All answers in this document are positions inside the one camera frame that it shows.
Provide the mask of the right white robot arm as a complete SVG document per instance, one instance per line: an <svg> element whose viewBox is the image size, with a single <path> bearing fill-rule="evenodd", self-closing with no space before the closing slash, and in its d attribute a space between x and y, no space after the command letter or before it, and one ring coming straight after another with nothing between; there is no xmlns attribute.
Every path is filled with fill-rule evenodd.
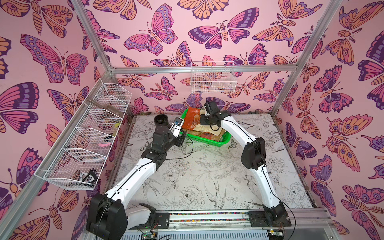
<svg viewBox="0 0 384 240"><path fill-rule="evenodd" d="M206 102L204 109L205 113L201 114L201 125L222 128L243 148L241 162L254 175L264 210L260 217L249 214L250 220L259 220L262 225L268 227L291 227L291 218L287 212L290 208L277 196L268 174L265 140L250 134L228 111L220 110L216 102Z"/></svg>

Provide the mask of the orange cream cassava chips bag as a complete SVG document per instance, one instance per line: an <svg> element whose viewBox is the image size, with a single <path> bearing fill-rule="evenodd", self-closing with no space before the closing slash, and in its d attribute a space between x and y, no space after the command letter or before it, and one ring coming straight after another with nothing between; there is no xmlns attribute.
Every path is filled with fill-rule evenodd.
<svg viewBox="0 0 384 240"><path fill-rule="evenodd" d="M201 124L201 115L205 115L205 109L188 108L185 110L182 114L184 119L182 128L190 131L207 132L209 126Z"/></svg>

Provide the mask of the yellow red tomato chips bag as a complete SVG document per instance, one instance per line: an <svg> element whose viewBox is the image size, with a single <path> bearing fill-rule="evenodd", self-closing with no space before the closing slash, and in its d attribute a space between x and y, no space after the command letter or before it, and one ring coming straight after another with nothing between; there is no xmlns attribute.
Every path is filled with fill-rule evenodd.
<svg viewBox="0 0 384 240"><path fill-rule="evenodd" d="M200 137L203 139L212 140L216 142L222 142L223 135L226 133L226 131L223 129L221 129L219 132L218 131L199 132L199 131L187 130L187 133L195 137Z"/></svg>

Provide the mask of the green plastic basket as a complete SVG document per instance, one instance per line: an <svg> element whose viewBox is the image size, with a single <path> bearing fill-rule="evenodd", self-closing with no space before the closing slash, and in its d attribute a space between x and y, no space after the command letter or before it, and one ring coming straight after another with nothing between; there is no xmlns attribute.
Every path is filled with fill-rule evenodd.
<svg viewBox="0 0 384 240"><path fill-rule="evenodd" d="M213 131L209 125L201 125L201 113L205 113L197 108L188 108L182 114L184 119L182 130L192 139L200 143L205 143L215 147L227 144L232 135L222 128Z"/></svg>

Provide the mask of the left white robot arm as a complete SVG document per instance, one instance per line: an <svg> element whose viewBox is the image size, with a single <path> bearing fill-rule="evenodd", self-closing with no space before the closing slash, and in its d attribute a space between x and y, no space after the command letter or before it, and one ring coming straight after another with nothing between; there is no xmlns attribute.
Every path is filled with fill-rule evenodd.
<svg viewBox="0 0 384 240"><path fill-rule="evenodd" d="M126 230L150 228L156 222L156 210L150 205L139 204L128 208L132 197L167 159L173 146L181 146L184 120L175 118L169 124L166 115L154 118L156 125L153 141L141 154L135 167L105 194L96 194L89 206L86 223L87 232L102 240L119 240Z"/></svg>

